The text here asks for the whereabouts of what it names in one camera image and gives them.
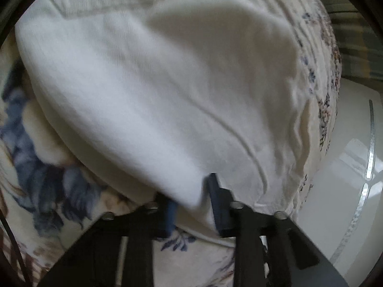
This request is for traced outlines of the white pants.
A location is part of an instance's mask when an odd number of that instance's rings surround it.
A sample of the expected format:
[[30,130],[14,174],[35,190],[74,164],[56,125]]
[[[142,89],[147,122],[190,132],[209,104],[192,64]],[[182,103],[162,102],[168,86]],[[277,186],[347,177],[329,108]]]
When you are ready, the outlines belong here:
[[[36,97],[67,146],[179,224],[213,228],[204,179],[259,213],[294,213],[310,150],[296,0],[35,0],[16,40]],[[191,226],[189,218],[198,221]]]

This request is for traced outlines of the green striped curtain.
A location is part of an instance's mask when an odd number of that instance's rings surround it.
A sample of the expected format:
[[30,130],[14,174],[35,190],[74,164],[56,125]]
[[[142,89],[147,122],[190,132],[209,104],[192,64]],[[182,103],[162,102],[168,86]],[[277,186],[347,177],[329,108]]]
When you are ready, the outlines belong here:
[[382,83],[382,42],[350,3],[325,6],[342,58],[342,76]]

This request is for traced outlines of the white headboard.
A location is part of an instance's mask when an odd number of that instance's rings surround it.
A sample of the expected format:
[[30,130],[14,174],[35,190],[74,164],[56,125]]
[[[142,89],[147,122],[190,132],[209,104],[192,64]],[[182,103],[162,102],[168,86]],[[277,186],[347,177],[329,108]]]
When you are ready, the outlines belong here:
[[382,254],[380,94],[341,80],[330,147],[299,213],[299,226],[344,277],[361,285]]

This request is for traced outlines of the floral bed blanket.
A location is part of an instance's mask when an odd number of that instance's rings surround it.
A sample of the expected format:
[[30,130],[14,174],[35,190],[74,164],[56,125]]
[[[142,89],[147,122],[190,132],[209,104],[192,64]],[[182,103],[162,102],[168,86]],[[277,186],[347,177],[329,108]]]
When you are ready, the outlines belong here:
[[[330,145],[337,115],[341,61],[330,18],[320,0],[296,0],[293,27],[308,85],[310,150],[301,182],[296,218],[312,177]],[[1,47],[1,210],[39,282],[82,233],[105,212],[124,215],[151,201],[136,201],[100,177],[107,164],[85,165],[46,117],[21,58],[16,27]],[[157,286],[230,286],[234,243],[215,227],[204,235],[179,224],[154,245]]]

